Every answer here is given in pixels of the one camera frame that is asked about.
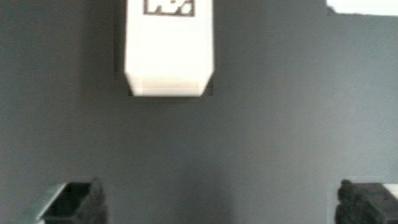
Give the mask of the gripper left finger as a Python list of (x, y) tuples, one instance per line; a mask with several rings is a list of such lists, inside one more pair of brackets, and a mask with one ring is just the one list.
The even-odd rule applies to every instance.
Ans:
[(38, 215), (38, 224), (109, 224), (103, 183), (68, 182), (57, 189)]

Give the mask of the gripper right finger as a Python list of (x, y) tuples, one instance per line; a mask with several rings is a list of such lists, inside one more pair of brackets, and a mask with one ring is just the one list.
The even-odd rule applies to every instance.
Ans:
[(398, 183), (341, 181), (334, 224), (398, 224)]

